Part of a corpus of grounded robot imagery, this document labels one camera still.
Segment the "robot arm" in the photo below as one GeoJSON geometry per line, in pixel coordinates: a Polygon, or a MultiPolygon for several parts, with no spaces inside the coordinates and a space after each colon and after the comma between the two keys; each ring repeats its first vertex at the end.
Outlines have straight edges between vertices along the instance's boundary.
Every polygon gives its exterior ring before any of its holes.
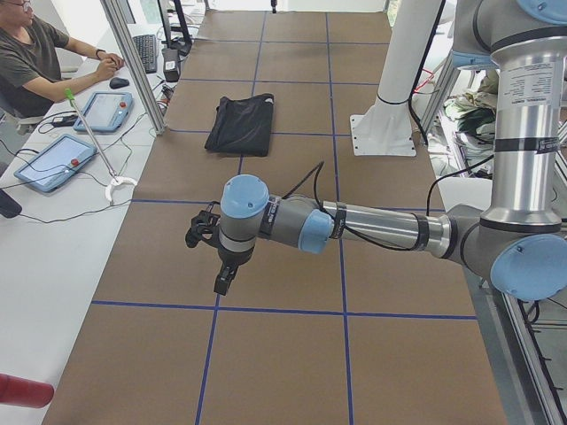
{"type": "Polygon", "coordinates": [[[427,251],[468,268],[523,301],[566,286],[566,240],[551,206],[566,57],[563,1],[461,1],[454,46],[488,54],[499,70],[490,205],[456,205],[438,217],[276,197],[244,174],[224,187],[211,243],[221,258],[214,289],[226,294],[260,238],[321,252],[332,239],[391,251],[427,251]]]}

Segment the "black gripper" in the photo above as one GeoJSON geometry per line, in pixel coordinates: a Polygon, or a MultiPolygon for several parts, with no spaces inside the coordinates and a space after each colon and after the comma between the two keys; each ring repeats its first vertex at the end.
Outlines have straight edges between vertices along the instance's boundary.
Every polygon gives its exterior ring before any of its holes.
{"type": "Polygon", "coordinates": [[[228,293],[238,268],[251,259],[253,250],[254,248],[247,251],[231,251],[222,245],[218,248],[218,255],[221,259],[221,269],[214,282],[214,292],[216,294],[226,295],[228,293]]]}

